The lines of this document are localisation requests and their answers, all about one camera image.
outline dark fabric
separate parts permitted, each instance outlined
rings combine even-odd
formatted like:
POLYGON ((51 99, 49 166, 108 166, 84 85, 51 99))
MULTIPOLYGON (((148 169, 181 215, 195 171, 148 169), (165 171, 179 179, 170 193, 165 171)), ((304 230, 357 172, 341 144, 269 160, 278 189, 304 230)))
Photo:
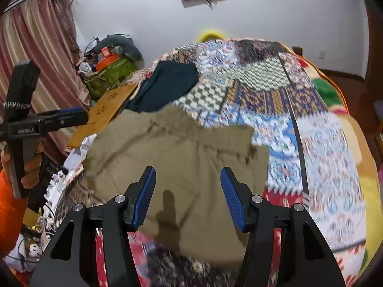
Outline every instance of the dark fabric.
POLYGON ((215 267, 185 258, 161 246, 148 253, 147 267, 152 287, 233 287, 238 276, 238 269, 215 267))
POLYGON ((237 45, 237 54, 243 64, 256 63, 268 57, 278 56, 278 53, 287 50, 278 42, 260 40, 234 41, 237 45))
POLYGON ((185 95, 197 82, 198 72, 194 64, 160 61, 137 96, 126 101, 124 107, 135 112, 159 111, 185 95))

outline blue gripper pad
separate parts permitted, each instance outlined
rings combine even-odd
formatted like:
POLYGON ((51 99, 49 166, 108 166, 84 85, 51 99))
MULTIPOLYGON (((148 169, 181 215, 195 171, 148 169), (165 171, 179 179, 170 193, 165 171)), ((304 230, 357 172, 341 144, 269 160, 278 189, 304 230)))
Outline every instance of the blue gripper pad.
POLYGON ((231 169, 225 167, 221 170, 221 186, 223 193, 225 194, 227 206, 229 207, 230 215, 233 220, 233 224, 240 229, 241 232, 245 230, 246 223, 244 219, 244 207, 239 200, 236 190, 233 186, 233 182, 230 177, 234 177, 231 169))
POLYGON ((135 203, 135 216, 132 225, 136 230, 138 230, 138 228, 144 223, 155 185, 156 171, 153 167, 151 167, 150 173, 147 176, 145 182, 143 183, 137 202, 135 203))

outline wall outlet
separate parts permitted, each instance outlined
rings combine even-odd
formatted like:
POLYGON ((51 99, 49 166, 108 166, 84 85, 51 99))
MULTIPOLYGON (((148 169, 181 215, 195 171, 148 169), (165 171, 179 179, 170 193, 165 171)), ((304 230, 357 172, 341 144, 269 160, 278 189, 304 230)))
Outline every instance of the wall outlet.
POLYGON ((319 52, 319 55, 318 55, 318 58, 324 60, 324 55, 325 55, 325 54, 326 54, 325 51, 320 51, 320 52, 319 52))

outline khaki cloth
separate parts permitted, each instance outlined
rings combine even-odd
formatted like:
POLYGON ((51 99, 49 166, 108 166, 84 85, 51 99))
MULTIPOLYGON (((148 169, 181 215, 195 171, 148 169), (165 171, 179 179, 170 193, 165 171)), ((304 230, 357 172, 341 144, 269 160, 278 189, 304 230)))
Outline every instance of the khaki cloth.
POLYGON ((239 125, 205 129, 173 105, 157 113, 124 110, 87 154, 88 185, 108 201, 153 166, 157 182, 140 231, 187 257, 240 263, 248 235, 233 225, 220 172, 229 166, 253 193, 263 193, 269 151, 252 147, 252 134, 239 125))

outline bed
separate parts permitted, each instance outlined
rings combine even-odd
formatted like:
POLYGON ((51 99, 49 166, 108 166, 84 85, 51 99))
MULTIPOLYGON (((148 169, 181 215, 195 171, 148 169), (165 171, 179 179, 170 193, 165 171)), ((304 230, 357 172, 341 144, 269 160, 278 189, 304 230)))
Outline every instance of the bed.
MULTIPOLYGON (((352 286, 383 239, 383 216, 374 159, 340 89, 308 60, 278 42, 212 40, 179 47, 159 57, 129 82, 150 77, 161 60, 194 63, 200 83, 226 87, 218 112, 198 102, 183 108, 206 128, 233 124, 254 128, 252 142, 269 146, 264 197, 290 207, 302 203, 330 245, 347 286, 352 286)), ((56 210, 58 225, 77 202, 103 200, 84 188, 82 166, 66 180, 56 210)), ((99 285, 107 286, 102 230, 96 238, 99 285)), ((269 284, 275 285, 279 230, 269 284)), ((142 286, 233 286, 237 269, 222 269, 179 256, 141 232, 129 234, 142 286)))

